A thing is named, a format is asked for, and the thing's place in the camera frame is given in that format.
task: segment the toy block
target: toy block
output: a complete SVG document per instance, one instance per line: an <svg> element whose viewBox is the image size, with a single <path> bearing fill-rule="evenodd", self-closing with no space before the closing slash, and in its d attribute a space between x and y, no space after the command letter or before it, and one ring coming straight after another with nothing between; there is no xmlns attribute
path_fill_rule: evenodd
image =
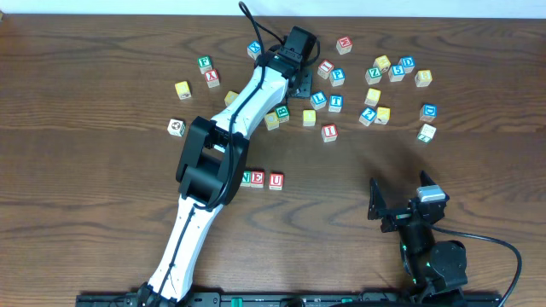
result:
<svg viewBox="0 0 546 307"><path fill-rule="evenodd" d="M338 138L338 130L335 125L325 125L322 128L322 140L324 142L335 141Z"/></svg>
<svg viewBox="0 0 546 307"><path fill-rule="evenodd" d="M212 70L211 57L208 55L198 58L197 64L199 64L199 69L201 70L201 74Z"/></svg>
<svg viewBox="0 0 546 307"><path fill-rule="evenodd" d="M273 130L279 128L279 118L276 116L275 112L271 112L264 116L265 125L267 130Z"/></svg>
<svg viewBox="0 0 546 307"><path fill-rule="evenodd" d="M167 126L167 131L173 136L183 136L186 130L186 124L182 120L171 119Z"/></svg>
<svg viewBox="0 0 546 307"><path fill-rule="evenodd" d="M369 88L368 94L366 95L366 100L364 101L365 104L375 107L377 106L377 102L379 102L379 98L381 97L381 91Z"/></svg>
<svg viewBox="0 0 546 307"><path fill-rule="evenodd" d="M322 91L319 91L313 95L311 95L311 106L315 109L322 109L323 107L326 107L326 96Z"/></svg>
<svg viewBox="0 0 546 307"><path fill-rule="evenodd" d="M205 78L206 78L206 85L208 85L209 88L213 88L215 86L220 85L220 79L218 78L218 72L216 69L212 69L211 71L205 72Z"/></svg>
<svg viewBox="0 0 546 307"><path fill-rule="evenodd" d="M241 186L250 187L250 171L245 171L242 173Z"/></svg>
<svg viewBox="0 0 546 307"><path fill-rule="evenodd" d="M314 126L317 121L317 112L315 110L304 110L304 127Z"/></svg>
<svg viewBox="0 0 546 307"><path fill-rule="evenodd" d="M282 190L282 184L284 183L284 175L282 174L270 174L270 189Z"/></svg>
<svg viewBox="0 0 546 307"><path fill-rule="evenodd" d="M287 106L276 107L275 113L279 118L279 123L286 123L290 120L290 110L288 110Z"/></svg>
<svg viewBox="0 0 546 307"><path fill-rule="evenodd" d="M415 75L415 85L417 85L417 87L428 86L432 81L433 75L430 73L429 70L419 71Z"/></svg>
<svg viewBox="0 0 546 307"><path fill-rule="evenodd" d="M258 55L261 54L261 48L259 46L259 42L258 41L253 41L251 42L248 47L247 47L247 53L248 55L253 58L255 61L256 59L258 59Z"/></svg>
<svg viewBox="0 0 546 307"><path fill-rule="evenodd" d="M358 121L368 127L371 123L374 122L375 116L377 116L377 112L374 111L374 109L371 107L366 107L364 112L360 114L360 119Z"/></svg>
<svg viewBox="0 0 546 307"><path fill-rule="evenodd" d="M423 142L430 142L434 137L434 133L436 133L436 128L429 124L424 124L417 135L417 139Z"/></svg>
<svg viewBox="0 0 546 307"><path fill-rule="evenodd" d="M366 75L364 77L366 78L368 85L376 84L381 80L381 70L379 70L377 67L370 68L366 71Z"/></svg>
<svg viewBox="0 0 546 307"><path fill-rule="evenodd" d="M330 96L330 105L328 106L329 112L341 112L341 108L343 107L343 96L339 95L331 95Z"/></svg>
<svg viewBox="0 0 546 307"><path fill-rule="evenodd" d="M225 101L225 106L226 107L229 107L230 104L233 103L233 101L235 101L235 99L237 99L237 96L239 94L235 93L234 91L229 91L228 92L228 95L225 96L224 98L224 101Z"/></svg>
<svg viewBox="0 0 546 307"><path fill-rule="evenodd" d="M391 109L388 107L378 107L377 116L375 117L374 123L386 125L391 118Z"/></svg>
<svg viewBox="0 0 546 307"><path fill-rule="evenodd" d="M264 187L265 173L262 171L251 171L250 173L250 186L253 188Z"/></svg>
<svg viewBox="0 0 546 307"><path fill-rule="evenodd" d="M436 119L437 108L434 105L426 104L421 108L421 114L419 114L419 119L426 121L428 123Z"/></svg>
<svg viewBox="0 0 546 307"><path fill-rule="evenodd" d="M183 81L177 84L174 84L175 89L177 89L178 98L180 100L191 98L191 92L189 91L188 81Z"/></svg>
<svg viewBox="0 0 546 307"><path fill-rule="evenodd" d="M334 70L334 64L330 63L328 60L322 61L321 65L318 66L318 75L323 79L330 77L330 73Z"/></svg>
<svg viewBox="0 0 546 307"><path fill-rule="evenodd" d="M343 69L337 68L330 73L330 83L332 86L339 86L345 82L345 73Z"/></svg>
<svg viewBox="0 0 546 307"><path fill-rule="evenodd" d="M349 37L344 37L338 39L338 43L335 45L335 48L338 50L340 55L351 52L352 41Z"/></svg>
<svg viewBox="0 0 546 307"><path fill-rule="evenodd" d="M389 70L389 80L391 80L391 82L402 81L405 74L404 68L401 65L392 65Z"/></svg>
<svg viewBox="0 0 546 307"><path fill-rule="evenodd" d="M389 58L386 57L386 55L382 55L375 59L374 61L374 67L379 68L381 73L387 72L389 68L391 67L391 62L389 61Z"/></svg>
<svg viewBox="0 0 546 307"><path fill-rule="evenodd" d="M413 57L411 56L403 57L398 64L402 65L405 73L413 72L413 69L415 68L415 61L413 61Z"/></svg>

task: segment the wooden table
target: wooden table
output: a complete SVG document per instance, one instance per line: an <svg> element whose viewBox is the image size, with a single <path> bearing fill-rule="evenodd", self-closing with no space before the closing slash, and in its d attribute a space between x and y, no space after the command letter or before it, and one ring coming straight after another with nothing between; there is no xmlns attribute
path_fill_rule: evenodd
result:
<svg viewBox="0 0 546 307"><path fill-rule="evenodd" d="M332 88L341 113L291 100L290 121L260 124L247 166L283 171L281 192L242 188L214 222L195 284L227 292L360 291L408 280L398 235L368 221L369 178L392 206L415 195L426 170L451 196L439 225L512 242L524 259L509 306L546 301L546 34L543 20L258 18L278 34L299 25L322 41L321 59L346 71ZM338 55L349 35L354 47ZM0 24L0 305L73 306L83 292L124 292L157 267L177 211L175 169L188 124L224 108L252 74L242 17L8 15ZM264 34L267 45L275 41ZM374 58L413 55L434 80L384 77L386 126L358 122ZM210 55L221 85L208 89L196 59ZM176 82L193 97L179 101ZM430 144L417 141L423 103L439 106ZM338 140L323 143L322 125ZM460 240L437 234L438 240ZM503 293L511 251L481 241L468 251L467 290Z"/></svg>

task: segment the white wall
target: white wall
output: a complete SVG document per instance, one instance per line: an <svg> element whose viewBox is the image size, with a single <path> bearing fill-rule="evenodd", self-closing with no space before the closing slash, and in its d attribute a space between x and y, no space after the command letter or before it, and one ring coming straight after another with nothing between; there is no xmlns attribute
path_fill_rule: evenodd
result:
<svg viewBox="0 0 546 307"><path fill-rule="evenodd" d="M7 14L241 14L238 0L0 0ZM255 15L546 18L546 0L246 0Z"/></svg>

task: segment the wood grain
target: wood grain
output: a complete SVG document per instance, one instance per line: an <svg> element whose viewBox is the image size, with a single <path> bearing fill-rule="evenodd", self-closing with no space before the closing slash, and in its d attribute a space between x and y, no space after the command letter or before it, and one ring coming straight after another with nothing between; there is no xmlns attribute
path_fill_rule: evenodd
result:
<svg viewBox="0 0 546 307"><path fill-rule="evenodd" d="M123 292L154 272L177 210L175 168L188 123L224 108L252 73L254 40L239 17L9 15L0 24L0 305L73 306L77 294ZM308 101L292 100L279 130L260 125L247 165L283 171L281 192L242 188L220 213L195 284L225 291L360 291L407 282L397 234L366 219L368 180L393 206L427 170L450 194L450 229L514 243L523 274L508 306L543 306L546 294L546 21L267 18L276 33L298 25L318 35L322 58L346 70L332 88L341 113L302 127ZM335 39L349 35L352 52ZM264 37L268 45L274 41ZM413 55L434 81L417 89L386 78L387 126L358 123L378 55ZM210 55L221 86L208 89L196 58ZM188 80L193 97L177 99ZM435 139L415 137L423 103L439 106ZM320 126L340 136L323 143ZM438 240L451 239L437 235ZM467 290L504 292L510 251L462 240Z"/></svg>

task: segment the brown wooden surface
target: brown wooden surface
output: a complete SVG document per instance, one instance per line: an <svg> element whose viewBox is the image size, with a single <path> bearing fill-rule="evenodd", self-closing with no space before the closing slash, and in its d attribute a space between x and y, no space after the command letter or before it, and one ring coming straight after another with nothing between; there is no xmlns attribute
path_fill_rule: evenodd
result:
<svg viewBox="0 0 546 307"><path fill-rule="evenodd" d="M359 291L401 287L398 235L368 221L368 181L391 204L413 196L427 170L451 196L439 225L514 243L523 274L509 306L546 302L546 21L259 18L322 41L321 59L346 71L342 94L302 127L309 101L292 100L278 130L260 124L247 166L283 171L281 192L242 188L214 222L195 284L228 292ZM354 47L338 55L335 39ZM154 272L177 211L175 168L185 137L171 117L210 118L252 73L254 40L240 17L9 15L0 24L0 305L72 306L83 292L123 292ZM274 43L264 35L268 45ZM434 80L390 84L387 126L358 123L378 55L413 55ZM210 55L209 90L196 58ZM176 82L193 97L179 101ZM434 140L415 137L421 104L439 106ZM320 127L340 136L323 143ZM438 240L456 239L437 235ZM504 292L509 250L464 240L467 290Z"/></svg>

